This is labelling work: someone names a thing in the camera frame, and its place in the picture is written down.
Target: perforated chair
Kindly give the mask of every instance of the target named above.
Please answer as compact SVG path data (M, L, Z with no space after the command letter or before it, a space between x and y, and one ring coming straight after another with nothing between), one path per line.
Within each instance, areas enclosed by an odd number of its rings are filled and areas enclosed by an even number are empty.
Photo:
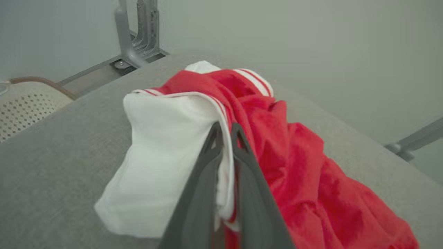
M0 143L74 100L73 94L40 77L0 83Z

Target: metal bracket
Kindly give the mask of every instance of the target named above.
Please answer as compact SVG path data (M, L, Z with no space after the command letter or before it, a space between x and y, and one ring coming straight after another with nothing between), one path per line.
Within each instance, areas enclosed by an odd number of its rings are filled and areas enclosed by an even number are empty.
M386 145L385 148L403 158L406 162L409 162L415 158L413 151L440 138L443 138L443 118L438 119L396 143Z
M167 54L159 47L159 12L157 0L137 0L138 32L132 39L126 0L119 0L115 10L122 59L135 68L148 63L149 58Z

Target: gray tablecloth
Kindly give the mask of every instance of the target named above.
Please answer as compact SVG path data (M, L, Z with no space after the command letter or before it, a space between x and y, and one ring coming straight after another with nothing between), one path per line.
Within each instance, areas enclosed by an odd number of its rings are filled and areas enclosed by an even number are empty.
M133 89L162 85L198 53L171 55L76 100L0 144L0 248L156 248L158 240L110 234L93 205L130 146L122 99ZM325 141L344 172L372 188L408 221L423 248L443 246L443 188L284 85L288 118Z

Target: crumpled red fabric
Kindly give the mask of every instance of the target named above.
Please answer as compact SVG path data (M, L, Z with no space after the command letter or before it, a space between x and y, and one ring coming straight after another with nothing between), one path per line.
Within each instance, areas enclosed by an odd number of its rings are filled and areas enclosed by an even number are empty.
M287 122L284 101L236 71L181 71L156 90L207 94L224 105L229 123L241 124L297 248L419 247L404 220L325 156L318 135ZM237 235L226 236L227 248L238 248Z

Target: brown rim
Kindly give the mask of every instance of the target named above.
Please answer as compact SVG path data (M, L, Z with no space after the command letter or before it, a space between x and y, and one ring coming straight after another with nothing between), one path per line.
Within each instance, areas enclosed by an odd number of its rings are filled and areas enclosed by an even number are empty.
M29 76L29 77L20 77L20 78L12 78L9 80L9 82L11 84L18 84L18 83L22 83L22 82L40 82L40 83L44 83L54 89L56 89L57 91L61 92L62 94L66 95L68 98L74 100L75 99L75 95L72 94L72 92L58 86L56 83L43 78L43 77L36 77L36 76Z

